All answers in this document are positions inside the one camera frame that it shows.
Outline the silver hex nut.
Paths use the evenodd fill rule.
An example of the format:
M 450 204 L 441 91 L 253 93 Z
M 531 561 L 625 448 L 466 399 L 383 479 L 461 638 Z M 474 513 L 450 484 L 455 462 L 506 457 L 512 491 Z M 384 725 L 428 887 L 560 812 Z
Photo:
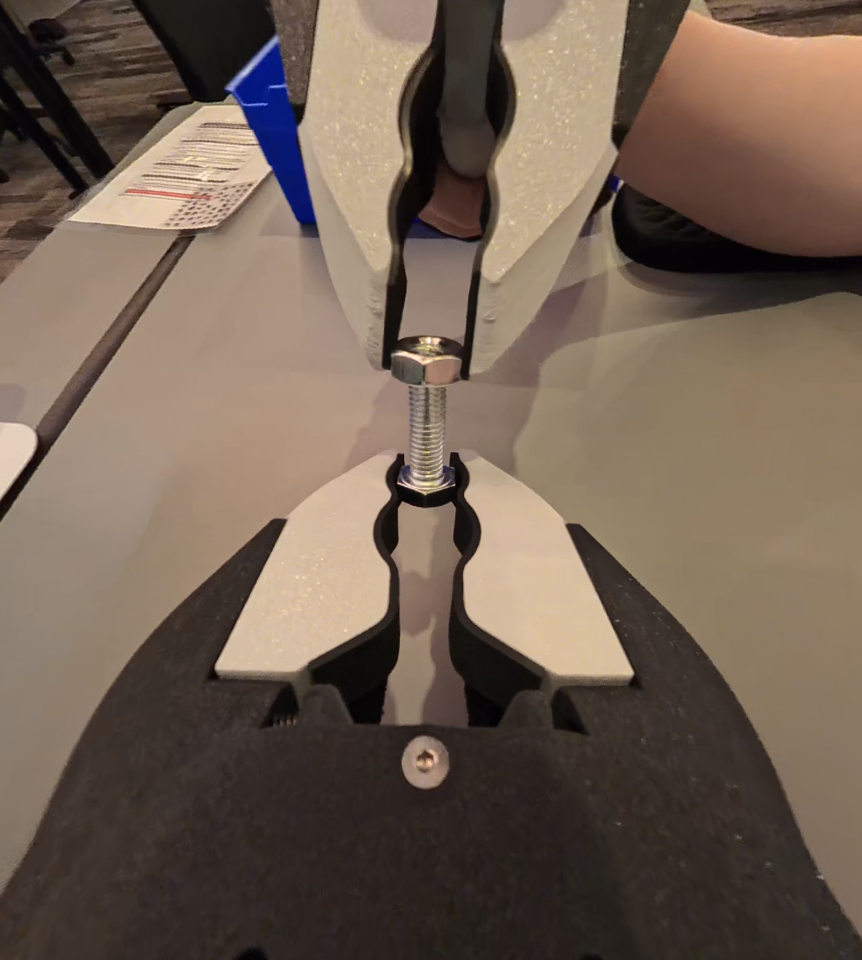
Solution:
M 414 387 L 447 387 L 461 379 L 462 344 L 436 335 L 399 340 L 390 354 L 392 378 Z

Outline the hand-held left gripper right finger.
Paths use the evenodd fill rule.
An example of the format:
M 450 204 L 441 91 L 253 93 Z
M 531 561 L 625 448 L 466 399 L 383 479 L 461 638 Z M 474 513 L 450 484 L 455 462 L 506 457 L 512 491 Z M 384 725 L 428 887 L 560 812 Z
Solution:
M 584 531 L 472 451 L 456 476 L 449 654 L 465 686 L 504 709 L 524 691 L 623 688 L 634 670 L 580 552 Z

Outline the silver hex bolt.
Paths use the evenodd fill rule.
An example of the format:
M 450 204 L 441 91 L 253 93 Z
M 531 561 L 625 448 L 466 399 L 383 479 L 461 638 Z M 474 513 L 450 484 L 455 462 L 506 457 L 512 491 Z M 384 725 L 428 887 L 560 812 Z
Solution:
M 454 469 L 445 455 L 447 388 L 409 387 L 409 443 L 397 487 L 402 501 L 421 509 L 450 502 Z

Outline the person's right forearm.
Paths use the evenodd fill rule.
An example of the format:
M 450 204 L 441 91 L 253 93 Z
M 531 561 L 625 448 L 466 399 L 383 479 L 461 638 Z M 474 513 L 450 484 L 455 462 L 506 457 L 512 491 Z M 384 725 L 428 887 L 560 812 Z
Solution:
M 862 257 L 862 35 L 782 37 L 688 12 L 614 172 L 731 241 Z

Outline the black wrist rest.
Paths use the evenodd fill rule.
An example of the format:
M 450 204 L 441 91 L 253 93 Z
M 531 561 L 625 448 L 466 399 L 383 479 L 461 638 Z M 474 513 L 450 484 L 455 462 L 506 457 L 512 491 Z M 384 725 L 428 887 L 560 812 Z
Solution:
M 623 184 L 611 223 L 620 253 L 635 264 L 683 275 L 801 274 L 862 267 L 862 255 L 774 253 L 713 233 Z

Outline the black framed display easel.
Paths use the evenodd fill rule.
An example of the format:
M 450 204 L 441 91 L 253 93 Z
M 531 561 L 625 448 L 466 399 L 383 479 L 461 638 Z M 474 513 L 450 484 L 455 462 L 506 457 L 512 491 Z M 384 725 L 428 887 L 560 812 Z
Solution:
M 10 68 L 37 102 L 42 114 L 55 127 L 55 139 L 41 117 L 23 100 L 5 75 Z M 32 46 L 30 34 L 20 28 L 0 2 L 0 107 L 19 135 L 33 142 L 71 188 L 70 198 L 84 194 L 89 186 L 73 158 L 83 162 L 93 179 L 100 180 L 113 168 L 73 101 L 54 78 L 42 55 Z

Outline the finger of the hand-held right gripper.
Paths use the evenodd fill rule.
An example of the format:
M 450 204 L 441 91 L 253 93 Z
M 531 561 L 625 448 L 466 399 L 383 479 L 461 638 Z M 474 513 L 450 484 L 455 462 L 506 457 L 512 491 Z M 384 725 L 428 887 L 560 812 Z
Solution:
M 435 40 L 437 2 L 321 1 L 299 142 L 339 305 L 376 370 L 403 314 L 398 215 L 413 179 L 402 102 Z
M 505 2 L 497 51 L 510 115 L 487 172 L 466 378 L 489 370 L 540 311 L 611 172 L 628 6 Z

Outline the laminated instruction sheet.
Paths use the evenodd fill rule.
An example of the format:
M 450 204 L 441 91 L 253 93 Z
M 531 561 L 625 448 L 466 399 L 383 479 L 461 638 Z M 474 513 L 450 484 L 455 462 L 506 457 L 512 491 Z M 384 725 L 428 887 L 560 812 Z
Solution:
M 202 105 L 115 174 L 77 223 L 198 234 L 221 227 L 271 175 L 242 109 Z

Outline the person's right hand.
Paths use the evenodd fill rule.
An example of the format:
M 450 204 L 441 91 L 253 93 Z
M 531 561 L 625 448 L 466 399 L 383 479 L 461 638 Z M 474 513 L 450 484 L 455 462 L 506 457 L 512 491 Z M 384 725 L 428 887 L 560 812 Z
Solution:
M 446 159 L 437 164 L 431 198 L 417 219 L 441 234 L 462 241 L 482 238 L 482 211 L 486 177 L 466 177 L 455 172 Z

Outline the blue plastic bin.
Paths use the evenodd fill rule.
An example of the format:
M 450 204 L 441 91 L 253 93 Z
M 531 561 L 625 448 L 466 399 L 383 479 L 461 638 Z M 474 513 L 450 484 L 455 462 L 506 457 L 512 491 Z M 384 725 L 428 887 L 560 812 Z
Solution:
M 227 93 L 238 102 L 245 114 L 245 121 L 254 133 L 266 161 L 277 176 L 284 191 L 285 198 L 290 205 L 293 216 L 305 227 L 314 227 L 316 214 L 310 196 L 304 160 L 300 150 L 297 128 L 303 116 L 304 102 L 298 97 L 298 81 L 306 80 L 309 76 L 310 64 L 313 57 L 315 27 L 313 18 L 304 22 L 304 26 L 282 27 L 285 37 L 285 51 L 281 52 L 280 39 L 277 35 L 266 43 L 246 64 L 244 68 L 227 85 Z M 601 64 L 608 61 L 604 54 L 617 65 L 615 69 L 615 83 L 620 82 L 621 61 L 616 51 L 621 49 L 616 37 L 609 39 L 597 60 Z M 289 89 L 289 79 L 293 81 L 294 94 L 297 99 L 292 100 Z M 619 179 L 613 173 L 603 181 L 602 190 L 596 198 L 589 216 L 593 217 L 611 200 L 619 187 Z M 477 222 L 471 225 L 470 221 L 438 222 L 434 210 L 425 210 L 414 218 L 422 222 L 422 229 L 426 225 L 429 232 L 452 236 L 464 241 L 479 239 L 484 228 Z

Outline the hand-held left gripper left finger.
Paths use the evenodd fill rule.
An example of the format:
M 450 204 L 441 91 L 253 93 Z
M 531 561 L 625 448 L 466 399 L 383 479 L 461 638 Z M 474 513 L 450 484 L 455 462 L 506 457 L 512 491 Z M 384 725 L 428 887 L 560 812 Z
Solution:
M 341 693 L 359 724 L 384 718 L 400 652 L 401 455 L 379 453 L 284 520 L 214 666 L 222 681 L 270 681 L 301 699 Z

